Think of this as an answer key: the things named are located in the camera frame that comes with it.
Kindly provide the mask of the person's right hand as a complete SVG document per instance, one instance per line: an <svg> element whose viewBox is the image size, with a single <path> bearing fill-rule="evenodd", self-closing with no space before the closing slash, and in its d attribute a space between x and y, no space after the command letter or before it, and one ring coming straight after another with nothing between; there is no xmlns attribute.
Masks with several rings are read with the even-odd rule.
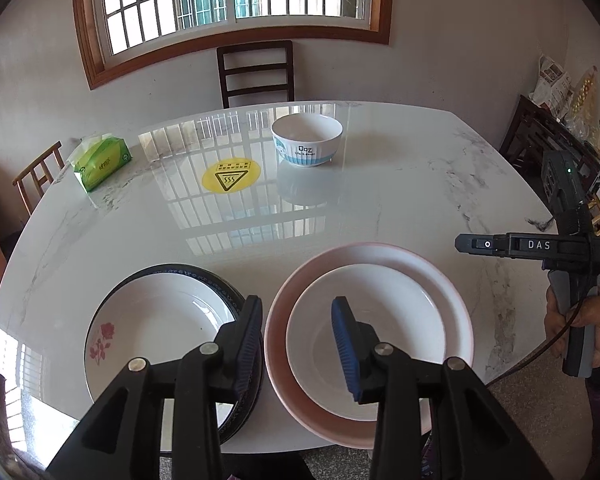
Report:
<svg viewBox="0 0 600 480"><path fill-rule="evenodd" d="M544 318L545 335L548 340L555 337L566 325L566 318L559 313L557 300L553 289L546 291L546 315ZM572 327L595 327L595 348L592 357L592 367L600 367L600 289L597 296L588 297L572 323Z"/></svg>

